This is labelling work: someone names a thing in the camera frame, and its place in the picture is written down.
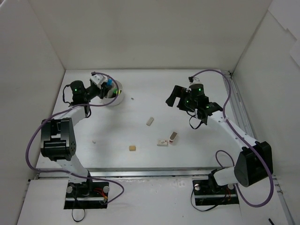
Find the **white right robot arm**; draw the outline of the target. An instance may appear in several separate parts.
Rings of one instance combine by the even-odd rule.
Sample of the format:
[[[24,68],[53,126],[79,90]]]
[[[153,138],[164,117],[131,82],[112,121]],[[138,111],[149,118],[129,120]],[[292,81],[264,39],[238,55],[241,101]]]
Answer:
[[[234,166],[213,173],[213,178],[207,182],[209,191],[218,193],[227,184],[249,187],[267,177],[272,177],[270,145],[267,142],[257,141],[231,122],[224,115],[224,109],[205,96],[202,84],[192,84],[189,88],[174,86],[170,97],[166,100],[167,105],[172,107],[176,98],[179,99],[177,108],[194,113],[195,118],[217,130],[231,149],[239,153]]]

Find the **tan small eraser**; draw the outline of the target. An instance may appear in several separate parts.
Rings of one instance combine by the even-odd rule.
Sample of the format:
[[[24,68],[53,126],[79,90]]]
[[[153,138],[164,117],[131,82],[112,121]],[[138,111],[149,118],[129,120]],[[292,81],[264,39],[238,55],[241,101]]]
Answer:
[[[129,146],[129,151],[136,151],[136,146],[134,145]]]

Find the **white rectangular eraser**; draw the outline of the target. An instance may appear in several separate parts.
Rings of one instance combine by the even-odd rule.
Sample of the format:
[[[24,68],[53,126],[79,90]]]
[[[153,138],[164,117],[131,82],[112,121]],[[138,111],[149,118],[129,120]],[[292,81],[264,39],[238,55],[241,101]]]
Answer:
[[[153,121],[154,121],[154,118],[153,118],[153,117],[150,117],[150,118],[147,120],[146,125],[147,125],[147,126],[150,126],[150,125],[153,123]]]

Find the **black blue-capped highlighter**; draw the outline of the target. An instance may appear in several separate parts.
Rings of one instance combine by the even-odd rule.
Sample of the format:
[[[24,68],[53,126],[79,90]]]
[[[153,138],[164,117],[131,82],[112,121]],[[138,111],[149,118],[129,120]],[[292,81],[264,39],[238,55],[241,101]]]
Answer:
[[[112,87],[112,85],[113,85],[113,81],[111,79],[108,79],[107,83],[106,83],[106,86],[107,87]]]

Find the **white eraser red print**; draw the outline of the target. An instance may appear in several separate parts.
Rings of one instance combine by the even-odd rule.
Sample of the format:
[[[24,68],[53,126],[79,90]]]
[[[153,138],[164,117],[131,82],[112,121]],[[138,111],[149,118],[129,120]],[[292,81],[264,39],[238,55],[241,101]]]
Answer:
[[[158,139],[157,140],[157,146],[168,146],[168,140],[167,139]]]

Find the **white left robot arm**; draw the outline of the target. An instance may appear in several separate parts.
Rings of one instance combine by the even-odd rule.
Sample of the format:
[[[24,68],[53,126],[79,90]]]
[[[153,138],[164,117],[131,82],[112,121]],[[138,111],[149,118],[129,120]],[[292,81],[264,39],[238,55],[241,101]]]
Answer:
[[[56,162],[68,173],[69,183],[77,186],[77,192],[87,197],[93,193],[94,185],[88,181],[89,171],[83,167],[76,152],[74,126],[91,115],[89,103],[98,97],[103,99],[113,88],[112,80],[96,76],[90,79],[90,86],[76,80],[67,87],[72,90],[70,111],[55,116],[41,128],[41,153]]]

